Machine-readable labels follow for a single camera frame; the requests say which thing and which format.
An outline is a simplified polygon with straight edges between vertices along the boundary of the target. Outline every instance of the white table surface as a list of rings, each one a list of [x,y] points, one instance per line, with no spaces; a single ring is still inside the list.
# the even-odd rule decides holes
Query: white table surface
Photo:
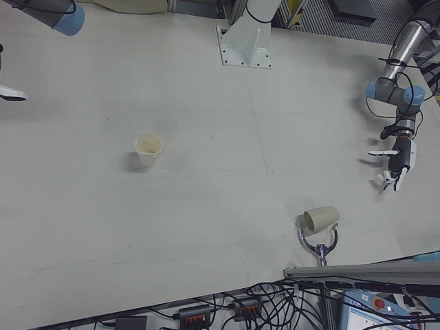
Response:
[[[294,223],[318,206],[341,214],[330,265],[440,249],[434,100],[401,192],[370,182],[388,46],[274,30],[272,71],[223,67],[219,21],[84,7],[69,38],[0,2],[0,84],[29,95],[0,102],[1,329],[274,281],[316,264]],[[164,141],[148,170],[141,133]]]

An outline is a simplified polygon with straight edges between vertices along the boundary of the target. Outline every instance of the metal frame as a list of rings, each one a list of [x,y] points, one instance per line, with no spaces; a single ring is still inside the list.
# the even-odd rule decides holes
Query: metal frame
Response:
[[[177,0],[168,0],[168,11],[175,12],[176,11]]]
[[[416,263],[413,261],[393,261],[373,265],[346,265],[327,267],[287,268],[285,277],[296,281],[310,281],[313,277],[316,282],[342,282],[341,278],[351,277],[361,281],[380,281],[396,283],[398,285],[430,285],[440,289],[440,262]],[[354,284],[358,280],[345,278],[344,283]]]

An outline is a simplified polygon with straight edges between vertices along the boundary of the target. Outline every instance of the black cable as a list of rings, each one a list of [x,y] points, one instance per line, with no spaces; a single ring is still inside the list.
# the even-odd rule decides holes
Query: black cable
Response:
[[[228,319],[223,323],[223,325],[221,326],[221,330],[225,330],[225,326],[227,325],[227,323],[228,323],[229,321],[231,321],[234,317],[235,317],[235,315],[233,315],[233,316],[231,316],[230,318],[228,318]]]
[[[386,118],[386,119],[395,119],[397,118],[395,115],[394,116],[387,116],[387,115],[377,115],[376,113],[373,112],[373,110],[371,110],[370,108],[370,104],[369,104],[369,98],[365,99],[365,103],[366,103],[366,107],[368,108],[368,110],[371,112],[371,114],[375,117],[378,118]]]
[[[28,5],[26,3],[17,1],[17,0],[8,0],[9,2],[15,3],[16,5],[20,6],[20,10],[27,8],[27,9],[32,9],[32,10],[36,10],[38,12],[46,12],[48,14],[64,14],[64,15],[71,15],[74,14],[76,12],[76,3],[74,0],[70,0],[71,4],[73,5],[73,8],[70,12],[58,12],[55,10],[46,10],[46,9],[42,9],[42,8],[37,8],[37,7],[32,7],[31,5]]]
[[[318,297],[322,297],[321,294],[316,294],[314,292],[308,291],[308,290],[303,290],[304,292],[306,292],[307,294],[311,294],[312,296],[318,296]],[[332,299],[332,300],[338,300],[337,298],[334,298],[332,296],[325,296],[326,298]],[[437,316],[440,316],[439,313],[435,313],[435,314],[431,314],[431,315],[425,315],[425,316],[404,316],[404,315],[390,315],[390,314],[385,314],[385,313],[380,313],[374,309],[371,309],[370,307],[368,307],[368,309],[364,309],[364,308],[360,308],[359,306],[350,304],[348,302],[344,302],[342,301],[342,303],[346,306],[350,306],[356,309],[359,309],[360,311],[364,311],[366,313],[371,313],[371,314],[375,314],[376,316],[380,316],[382,318],[388,319],[388,318],[398,318],[400,320],[416,320],[416,321],[420,321],[420,320],[426,320],[426,319],[430,319],[430,318],[436,318]]]
[[[397,108],[397,111],[403,116],[401,119],[407,119],[407,118],[405,118],[405,116],[406,116],[406,114],[408,113],[408,111],[410,110],[411,106],[413,105],[413,100],[414,100],[414,85],[413,85],[413,82],[411,81],[409,75],[406,74],[406,73],[404,73],[404,72],[402,72],[402,71],[396,72],[396,76],[395,76],[396,83],[397,83],[397,75],[398,75],[398,74],[401,74],[402,76],[406,77],[406,79],[408,80],[408,82],[409,82],[409,84],[410,84],[410,86],[411,86],[411,101],[409,102],[408,107],[407,107],[406,110],[405,110],[405,113],[402,113],[402,112],[399,110],[399,108]]]
[[[301,300],[300,309],[303,309],[303,306],[304,306],[304,291],[302,292],[302,300]],[[301,317],[301,313],[298,314],[298,318],[296,319],[296,323],[295,323],[294,327],[292,328],[293,330],[295,330],[296,327],[298,326],[298,323],[300,322],[300,317]]]
[[[434,311],[427,306],[419,297],[417,296],[410,296],[412,299],[416,300],[429,314],[434,314]]]
[[[101,321],[98,321],[98,323],[100,325],[102,325],[103,327],[108,327],[108,328],[113,328],[113,327],[116,326],[116,322],[101,322]]]
[[[386,58],[380,58],[380,57],[379,57],[378,59],[381,60],[381,61],[386,62],[386,64],[394,65],[394,66],[396,66],[396,67],[405,67],[405,68],[410,67],[410,68],[413,68],[413,69],[418,69],[418,70],[420,70],[420,71],[422,72],[422,74],[431,74],[431,75],[432,75],[432,78],[435,79],[435,89],[434,89],[434,91],[432,92],[431,96],[427,97],[427,98],[424,99],[423,101],[425,102],[425,101],[427,101],[427,100],[429,100],[430,98],[433,98],[433,97],[435,96],[435,93],[437,92],[437,90],[438,90],[438,88],[439,88],[439,79],[438,79],[438,77],[439,77],[440,73],[438,73],[438,74],[434,74],[434,73],[432,72],[434,69],[430,69],[429,67],[419,67],[419,66],[417,66],[417,65],[407,65],[406,63],[393,63],[393,62],[390,61],[390,59],[386,59]],[[389,102],[389,100],[390,100],[390,98],[391,98],[393,92],[394,92],[394,90],[390,93],[390,96],[388,97],[387,103]]]
[[[421,116],[420,123],[417,125],[417,128],[415,129],[415,133],[414,133],[414,136],[412,137],[412,139],[415,139],[415,137],[417,136],[417,133],[419,132],[419,127],[421,126],[421,123],[424,122],[424,113],[421,112],[421,110],[419,112],[420,112],[420,116]]]
[[[167,315],[167,314],[162,313],[161,311],[158,311],[158,310],[153,309],[153,308],[151,308],[151,307],[146,307],[146,309],[152,311],[153,313],[156,313],[157,315],[160,315],[160,316],[163,316],[163,317],[165,317],[165,318],[170,318],[170,319],[172,319],[172,320],[175,320],[174,316],[172,316],[172,315]]]

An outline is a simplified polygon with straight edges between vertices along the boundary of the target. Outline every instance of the robotic arm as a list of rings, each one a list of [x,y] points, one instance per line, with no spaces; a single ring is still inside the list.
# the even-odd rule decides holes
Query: robotic arm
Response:
[[[67,36],[81,30],[85,20],[84,10],[73,0],[4,0],[31,17]],[[0,85],[0,98],[7,101],[23,101],[28,96],[17,89]]]
[[[387,186],[393,185],[394,191],[398,191],[406,174],[415,165],[417,145],[413,137],[416,115],[420,112],[420,106],[425,100],[425,90],[421,86],[413,86],[409,79],[410,86],[405,89],[401,88],[397,85],[397,79],[399,75],[407,77],[403,71],[420,42],[433,29],[439,28],[440,1],[433,0],[421,7],[407,24],[408,29],[392,56],[386,60],[382,75],[376,81],[370,82],[366,88],[367,98],[397,107],[395,123],[384,127],[380,134],[382,140],[390,136],[396,137],[393,149],[368,153],[389,157],[388,170],[384,171],[384,175],[379,175],[382,183],[385,184],[384,190]]]

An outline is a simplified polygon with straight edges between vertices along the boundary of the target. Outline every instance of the paper cup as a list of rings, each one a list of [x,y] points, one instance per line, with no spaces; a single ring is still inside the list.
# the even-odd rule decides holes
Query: paper cup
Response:
[[[154,165],[163,145],[163,141],[154,134],[142,134],[138,136],[135,147],[142,165]]]
[[[304,212],[305,225],[314,234],[338,221],[339,212],[333,206],[314,208]]]

